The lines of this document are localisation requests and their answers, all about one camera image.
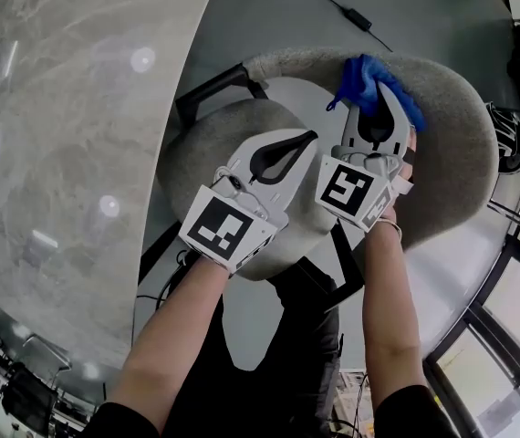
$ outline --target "desk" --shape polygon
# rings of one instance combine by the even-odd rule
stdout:
[[[208,0],[0,0],[0,308],[121,366],[166,120]]]

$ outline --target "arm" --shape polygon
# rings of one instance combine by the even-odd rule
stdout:
[[[411,135],[411,148],[416,138]],[[400,174],[411,176],[411,166]],[[384,216],[396,222],[389,208]],[[421,362],[418,319],[412,302],[400,238],[390,224],[366,234],[363,331],[373,408],[406,386],[426,385]]]
[[[229,273],[200,258],[132,347],[109,402],[140,413],[159,433],[203,345]]]

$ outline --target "gray floor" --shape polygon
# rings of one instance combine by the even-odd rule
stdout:
[[[510,16],[502,0],[338,0],[353,6],[373,22],[371,30],[395,51],[426,57],[465,76],[486,100],[515,106],[515,92],[505,73],[512,38]],[[279,47],[338,46],[385,50],[371,36],[348,22],[326,0],[211,0],[199,27],[178,94],[201,84],[242,59]],[[270,83],[268,95],[292,110],[329,144],[338,141],[343,111],[325,117],[328,97],[314,86],[295,80]],[[230,89],[202,107],[213,110],[245,96]],[[169,127],[166,141],[176,132]],[[520,174],[498,184],[500,199],[514,206]],[[155,183],[145,234],[145,246],[173,221],[164,194]],[[424,245],[408,255],[412,292],[426,350],[435,345],[459,316],[495,260],[507,222],[487,210],[472,222]],[[355,242],[359,233],[350,230]],[[140,286],[140,294],[157,296],[176,267],[182,248],[177,242]],[[341,280],[332,244],[316,248],[310,258]],[[361,300],[357,294],[341,308],[346,334],[344,367],[362,367]],[[137,300],[136,334],[151,316],[154,301]],[[253,369],[265,352],[282,309],[266,283],[238,279],[225,294],[224,330],[234,363]]]

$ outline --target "black pants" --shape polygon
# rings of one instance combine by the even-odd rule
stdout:
[[[316,305],[335,282],[302,258],[270,283],[284,313],[260,365],[232,363],[220,299],[163,436],[328,436],[339,320],[336,308],[324,314]]]

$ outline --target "blue rag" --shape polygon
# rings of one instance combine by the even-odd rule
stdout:
[[[362,55],[348,58],[343,67],[343,78],[335,98],[327,106],[333,110],[337,103],[347,98],[358,105],[361,112],[373,117],[378,112],[378,90],[376,81],[381,81],[394,93],[408,115],[416,131],[424,131],[426,122],[414,99],[406,94],[397,79],[374,57]]]

